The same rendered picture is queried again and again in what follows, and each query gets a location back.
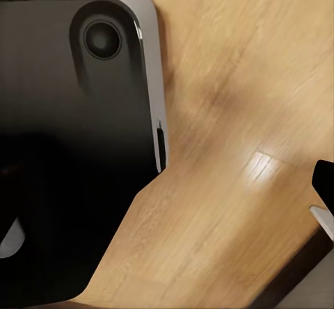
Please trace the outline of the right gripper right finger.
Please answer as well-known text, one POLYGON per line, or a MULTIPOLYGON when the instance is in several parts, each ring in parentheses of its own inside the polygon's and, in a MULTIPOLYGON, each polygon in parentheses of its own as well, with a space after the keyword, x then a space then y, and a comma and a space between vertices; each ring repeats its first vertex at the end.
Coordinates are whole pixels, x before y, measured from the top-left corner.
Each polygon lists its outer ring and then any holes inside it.
POLYGON ((334 163, 319 160, 312 176, 312 185, 334 216, 334 163))

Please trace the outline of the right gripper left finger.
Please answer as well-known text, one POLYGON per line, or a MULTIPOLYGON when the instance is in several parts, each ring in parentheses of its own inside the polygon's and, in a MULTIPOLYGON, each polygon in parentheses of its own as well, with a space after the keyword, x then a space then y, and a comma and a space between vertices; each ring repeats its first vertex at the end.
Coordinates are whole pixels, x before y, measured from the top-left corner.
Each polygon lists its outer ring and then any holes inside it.
POLYGON ((0 168, 0 243, 36 186, 30 160, 0 168))

